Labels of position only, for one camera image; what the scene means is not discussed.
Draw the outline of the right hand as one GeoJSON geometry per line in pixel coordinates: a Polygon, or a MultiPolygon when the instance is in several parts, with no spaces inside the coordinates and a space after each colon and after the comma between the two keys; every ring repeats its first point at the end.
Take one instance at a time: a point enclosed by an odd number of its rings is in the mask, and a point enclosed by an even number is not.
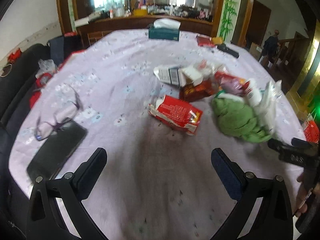
{"type": "Polygon", "coordinates": [[[304,186],[304,173],[299,175],[297,181],[300,183],[300,187],[296,197],[296,209],[293,213],[294,217],[299,217],[301,214],[306,213],[308,206],[305,202],[307,197],[313,192],[313,187],[307,190],[304,186]]]}

